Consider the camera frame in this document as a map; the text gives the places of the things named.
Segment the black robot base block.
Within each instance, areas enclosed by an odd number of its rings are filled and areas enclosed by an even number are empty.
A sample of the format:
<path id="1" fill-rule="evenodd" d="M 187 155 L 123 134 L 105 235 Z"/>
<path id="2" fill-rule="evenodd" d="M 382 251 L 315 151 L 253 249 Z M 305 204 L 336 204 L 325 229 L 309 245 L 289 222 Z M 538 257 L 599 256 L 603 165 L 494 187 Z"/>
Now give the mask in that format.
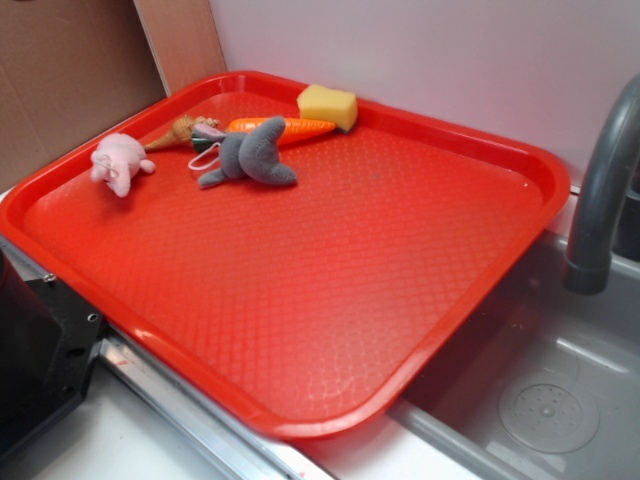
<path id="1" fill-rule="evenodd" d="M 106 322 L 61 280 L 24 280 L 1 256 L 1 461 L 86 398 Z"/>

